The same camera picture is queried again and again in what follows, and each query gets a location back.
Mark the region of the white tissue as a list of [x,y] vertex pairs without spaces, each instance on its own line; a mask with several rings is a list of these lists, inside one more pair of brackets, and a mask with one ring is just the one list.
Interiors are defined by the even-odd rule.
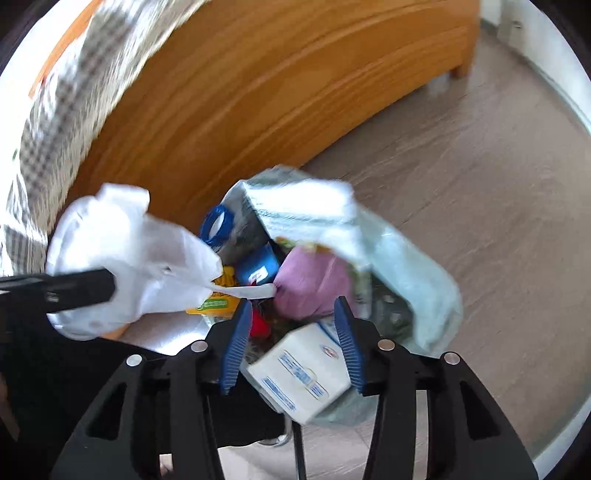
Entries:
[[46,255],[46,272],[104,268],[114,277],[110,300],[48,316],[63,336],[86,341],[145,314],[201,306],[219,291],[221,257],[187,229],[150,214],[147,190],[105,184],[62,214]]

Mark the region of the yellow snack bag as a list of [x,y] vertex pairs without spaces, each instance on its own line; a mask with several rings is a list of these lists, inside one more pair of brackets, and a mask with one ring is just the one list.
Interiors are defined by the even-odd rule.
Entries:
[[[224,266],[222,275],[215,279],[214,284],[221,287],[235,287],[235,268]],[[239,299],[226,293],[214,292],[198,308],[185,311],[190,315],[204,315],[212,319],[230,319],[238,307]]]

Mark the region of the dark blue small carton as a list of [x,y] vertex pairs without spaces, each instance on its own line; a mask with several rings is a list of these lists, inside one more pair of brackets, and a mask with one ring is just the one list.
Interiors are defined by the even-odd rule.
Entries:
[[235,279],[239,285],[263,285],[273,282],[279,270],[280,261],[270,243],[266,243],[235,265]]

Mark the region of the white milk carton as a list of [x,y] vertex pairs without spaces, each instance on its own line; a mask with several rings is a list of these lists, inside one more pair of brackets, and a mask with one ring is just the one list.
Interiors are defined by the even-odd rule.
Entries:
[[332,320],[290,331],[246,372],[274,406],[300,424],[314,419],[351,385]]

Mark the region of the purple wrapper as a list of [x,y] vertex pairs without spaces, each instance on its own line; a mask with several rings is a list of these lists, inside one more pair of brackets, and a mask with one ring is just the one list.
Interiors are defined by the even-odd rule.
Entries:
[[329,251],[294,247],[280,265],[273,285],[274,309],[293,320],[331,315],[341,296],[349,306],[355,306],[351,268]]

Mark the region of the red snack wrapper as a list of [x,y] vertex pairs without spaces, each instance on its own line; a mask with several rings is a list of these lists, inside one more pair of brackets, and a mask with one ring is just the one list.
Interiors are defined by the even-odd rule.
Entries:
[[257,340],[269,338],[271,334],[270,324],[259,310],[252,311],[252,326],[250,326],[249,337]]

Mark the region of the wooden bed frame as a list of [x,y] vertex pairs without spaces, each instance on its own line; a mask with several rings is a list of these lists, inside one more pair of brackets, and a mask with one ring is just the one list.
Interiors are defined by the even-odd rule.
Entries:
[[300,167],[438,75],[470,71],[476,1],[211,1],[147,61],[52,215],[107,182],[196,229],[240,179]]

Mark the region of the black trouser leg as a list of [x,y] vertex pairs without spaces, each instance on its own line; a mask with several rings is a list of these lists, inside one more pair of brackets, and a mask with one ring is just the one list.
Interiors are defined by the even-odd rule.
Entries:
[[215,347],[173,357],[60,335],[40,312],[6,311],[1,371],[19,436],[1,450],[5,479],[219,479],[218,451],[279,437],[283,416],[239,379],[207,382]]

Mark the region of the checkered bed blanket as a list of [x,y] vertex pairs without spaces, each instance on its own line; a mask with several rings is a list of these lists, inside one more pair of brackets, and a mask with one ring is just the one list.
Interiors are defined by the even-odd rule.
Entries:
[[48,236],[107,116],[199,1],[104,1],[31,97],[1,116],[1,273],[43,270]]

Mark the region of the green printed trash bag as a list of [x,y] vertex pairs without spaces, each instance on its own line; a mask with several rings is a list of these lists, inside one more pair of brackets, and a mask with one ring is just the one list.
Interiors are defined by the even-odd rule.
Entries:
[[[441,354],[456,335],[463,308],[455,281],[391,224],[360,206],[348,183],[321,180],[279,166],[239,181],[220,204],[235,213],[228,243],[216,251],[224,266],[235,268],[266,243],[273,247],[280,265],[297,246],[329,251],[351,268],[353,313],[374,324],[382,335],[425,356]],[[253,386],[247,367],[287,333],[322,320],[332,320],[335,325],[334,312],[303,320],[281,316],[273,306],[273,282],[238,284],[222,287],[222,291],[252,298],[271,327],[269,338],[252,339],[242,366]],[[262,390],[256,390],[283,412]],[[374,400],[361,396],[351,384],[308,423],[353,426],[363,422],[375,407]]]

